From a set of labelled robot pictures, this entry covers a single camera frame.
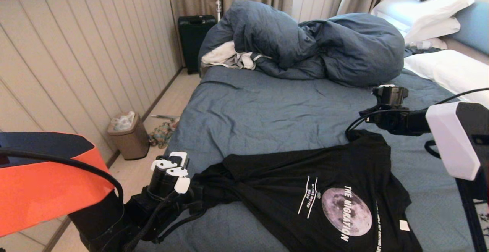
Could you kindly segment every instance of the black t-shirt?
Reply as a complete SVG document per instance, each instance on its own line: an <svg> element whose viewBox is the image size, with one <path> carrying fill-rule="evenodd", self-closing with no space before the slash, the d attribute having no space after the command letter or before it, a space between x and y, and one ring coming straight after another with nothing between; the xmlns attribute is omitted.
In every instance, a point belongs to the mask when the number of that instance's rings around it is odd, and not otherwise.
<svg viewBox="0 0 489 252"><path fill-rule="evenodd" d="M363 134L344 146L230 155L194 181L206 207L242 200L290 251L421 251L407 231L411 200L391 173L390 147Z"/></svg>

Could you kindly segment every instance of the blue bedsheet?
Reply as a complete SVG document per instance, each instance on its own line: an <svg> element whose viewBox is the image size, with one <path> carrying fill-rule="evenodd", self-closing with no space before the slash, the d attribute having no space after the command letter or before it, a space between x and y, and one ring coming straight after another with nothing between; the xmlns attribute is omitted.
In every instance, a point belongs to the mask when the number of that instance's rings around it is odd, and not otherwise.
<svg viewBox="0 0 489 252"><path fill-rule="evenodd" d="M421 109L451 94L404 70L390 82L409 89L405 106ZM375 105L369 88L327 79L286 80L258 71L211 68L183 112L168 151L186 151L191 176L230 153L249 155L345 144L345 128L358 111ZM421 137L393 136L375 125L392 147L392 172L409 191L409 226L425 251L470 251L473 245L455 180L441 160L425 152ZM163 244L138 251L286 251L240 202L218 205L173 232Z"/></svg>

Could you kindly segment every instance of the plastic bag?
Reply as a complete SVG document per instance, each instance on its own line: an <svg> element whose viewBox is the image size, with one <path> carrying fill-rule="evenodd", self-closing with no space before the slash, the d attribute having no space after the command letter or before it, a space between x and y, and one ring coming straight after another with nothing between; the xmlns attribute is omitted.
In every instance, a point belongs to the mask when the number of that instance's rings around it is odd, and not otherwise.
<svg viewBox="0 0 489 252"><path fill-rule="evenodd" d="M114 131L125 131L131 128L136 114L130 111L127 116L120 116L118 118L112 118L112 124L114 125Z"/></svg>

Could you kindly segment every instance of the white pillow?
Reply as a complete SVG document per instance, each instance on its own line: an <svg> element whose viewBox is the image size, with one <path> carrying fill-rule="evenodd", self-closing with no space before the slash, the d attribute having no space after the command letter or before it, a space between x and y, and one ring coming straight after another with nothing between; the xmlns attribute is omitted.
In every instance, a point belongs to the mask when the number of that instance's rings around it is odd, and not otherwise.
<svg viewBox="0 0 489 252"><path fill-rule="evenodd" d="M454 50L411 55L404 59L404 67L454 94L489 87L489 65ZM489 92L474 92L460 99L489 109Z"/></svg>
<svg viewBox="0 0 489 252"><path fill-rule="evenodd" d="M384 0L372 10L372 14L379 13L403 24L414 35L424 27L434 25L448 19L459 10L474 3L474 0Z"/></svg>
<svg viewBox="0 0 489 252"><path fill-rule="evenodd" d="M460 31L460 23L455 17L449 17L435 24L430 24L423 27L419 31L412 31L412 29L410 29L408 26L388 15L379 12L378 16L393 24L404 37L405 43L428 40L430 38L440 37Z"/></svg>

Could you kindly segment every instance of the suitcase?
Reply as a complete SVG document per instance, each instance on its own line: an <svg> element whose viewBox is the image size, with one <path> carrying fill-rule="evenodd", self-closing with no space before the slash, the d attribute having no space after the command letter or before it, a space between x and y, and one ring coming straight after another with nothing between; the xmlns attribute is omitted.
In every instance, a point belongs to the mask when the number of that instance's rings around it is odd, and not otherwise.
<svg viewBox="0 0 489 252"><path fill-rule="evenodd" d="M178 31L182 44L183 57L188 73L197 73L199 63L197 60L202 42L207 32L216 24L213 15L182 16L178 18Z"/></svg>

